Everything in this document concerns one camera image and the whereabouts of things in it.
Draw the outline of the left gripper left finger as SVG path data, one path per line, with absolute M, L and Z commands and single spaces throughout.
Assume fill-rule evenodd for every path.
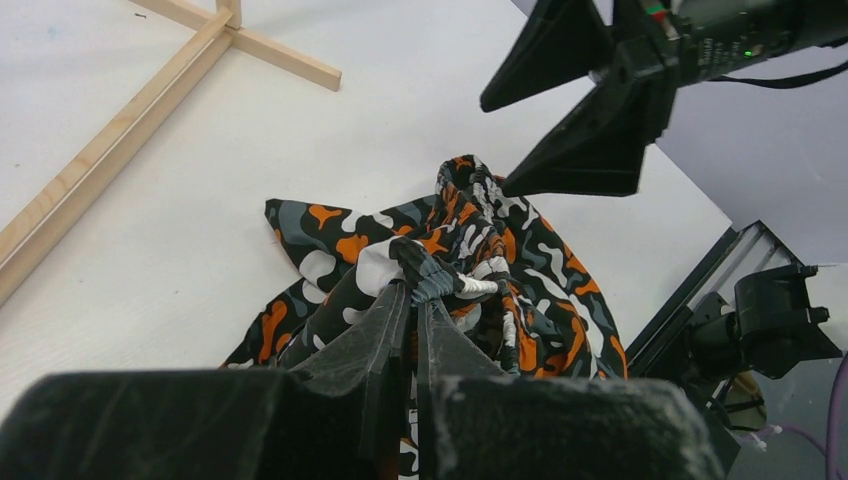
M 1 426 L 5 479 L 395 479 L 411 300 L 290 369 L 47 376 Z

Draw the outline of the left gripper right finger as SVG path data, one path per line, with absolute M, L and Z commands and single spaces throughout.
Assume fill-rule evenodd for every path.
M 423 479 L 721 479 L 692 403 L 657 380 L 505 373 L 442 302 L 418 309 Z

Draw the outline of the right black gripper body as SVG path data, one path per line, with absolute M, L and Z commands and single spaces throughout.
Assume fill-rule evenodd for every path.
M 844 1 L 616 1 L 613 74 L 637 93 L 642 138 L 668 127 L 679 89 L 847 41 Z

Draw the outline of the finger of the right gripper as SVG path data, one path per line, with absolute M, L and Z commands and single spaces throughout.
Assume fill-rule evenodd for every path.
M 611 59 L 614 40 L 591 0 L 541 0 L 484 88 L 492 112 L 582 78 Z
M 508 197 L 542 193 L 626 197 L 645 150 L 663 131 L 663 82 L 603 81 L 505 178 Z

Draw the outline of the orange camouflage shorts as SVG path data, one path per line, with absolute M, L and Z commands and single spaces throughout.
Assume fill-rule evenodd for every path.
M 370 215 L 268 200 L 266 220 L 300 277 L 256 317 L 226 366 L 296 367 L 357 324 L 389 285 L 404 285 L 399 474 L 415 458 L 419 477 L 417 319 L 426 302 L 442 302 L 507 374 L 625 379 L 625 352 L 594 279 L 535 207 L 501 185 L 465 155 L 441 165 L 434 194 Z

